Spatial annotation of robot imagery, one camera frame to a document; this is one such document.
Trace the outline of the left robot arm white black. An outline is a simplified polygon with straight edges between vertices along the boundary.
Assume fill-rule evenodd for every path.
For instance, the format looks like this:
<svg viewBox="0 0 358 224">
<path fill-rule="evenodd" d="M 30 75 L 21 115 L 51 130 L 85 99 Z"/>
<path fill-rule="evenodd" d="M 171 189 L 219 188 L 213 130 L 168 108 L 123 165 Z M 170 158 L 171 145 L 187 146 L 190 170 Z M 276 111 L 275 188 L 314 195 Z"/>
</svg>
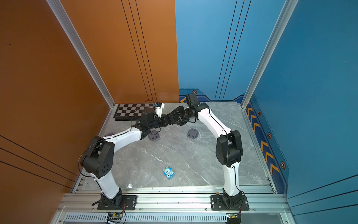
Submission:
<svg viewBox="0 0 358 224">
<path fill-rule="evenodd" d="M 123 207 L 122 190 L 116 184 L 112 166 L 119 149 L 147 137 L 153 129 L 175 123 L 175 114 L 159 116 L 158 109 L 146 108 L 142 116 L 128 130 L 102 138 L 95 136 L 79 159 L 80 165 L 93 177 L 101 189 L 101 198 L 92 205 L 99 210 L 118 210 Z"/>
</svg>

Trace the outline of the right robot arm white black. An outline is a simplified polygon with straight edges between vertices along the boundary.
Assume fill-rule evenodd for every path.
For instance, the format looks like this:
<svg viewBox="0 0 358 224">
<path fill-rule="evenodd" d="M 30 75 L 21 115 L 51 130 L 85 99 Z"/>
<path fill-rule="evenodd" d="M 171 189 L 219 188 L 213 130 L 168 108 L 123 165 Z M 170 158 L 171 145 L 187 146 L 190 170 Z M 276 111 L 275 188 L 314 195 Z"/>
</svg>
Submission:
<svg viewBox="0 0 358 224">
<path fill-rule="evenodd" d="M 186 95 L 186 103 L 187 108 L 179 107 L 171 113 L 170 121 L 182 126 L 195 118 L 217 138 L 215 155 L 224 173 L 223 203 L 229 210 L 243 210 L 245 195 L 239 188 L 239 166 L 243 156 L 240 132 L 225 126 L 195 93 Z"/>
</svg>

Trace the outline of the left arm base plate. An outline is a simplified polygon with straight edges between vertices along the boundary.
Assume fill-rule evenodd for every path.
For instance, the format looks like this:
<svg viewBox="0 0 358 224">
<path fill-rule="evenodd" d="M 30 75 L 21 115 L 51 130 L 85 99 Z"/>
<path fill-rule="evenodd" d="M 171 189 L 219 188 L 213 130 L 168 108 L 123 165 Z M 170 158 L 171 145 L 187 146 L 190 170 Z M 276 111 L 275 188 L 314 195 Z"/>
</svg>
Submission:
<svg viewBox="0 0 358 224">
<path fill-rule="evenodd" d="M 113 199 L 108 199 L 104 195 L 102 195 L 100 200 L 93 203 L 92 206 L 97 204 L 97 209 L 99 211 L 133 211 L 135 210 L 137 199 L 137 195 L 121 195 L 114 197 Z"/>
</svg>

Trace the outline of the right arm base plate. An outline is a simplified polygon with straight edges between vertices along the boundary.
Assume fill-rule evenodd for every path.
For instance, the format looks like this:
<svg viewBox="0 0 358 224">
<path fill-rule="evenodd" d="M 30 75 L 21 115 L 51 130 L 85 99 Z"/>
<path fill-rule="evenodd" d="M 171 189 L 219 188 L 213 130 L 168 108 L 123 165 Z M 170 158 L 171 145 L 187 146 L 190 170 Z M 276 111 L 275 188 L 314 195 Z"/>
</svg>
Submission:
<svg viewBox="0 0 358 224">
<path fill-rule="evenodd" d="M 211 210 L 213 211 L 249 211 L 249 203 L 246 196 L 212 195 L 210 196 Z"/>
</svg>

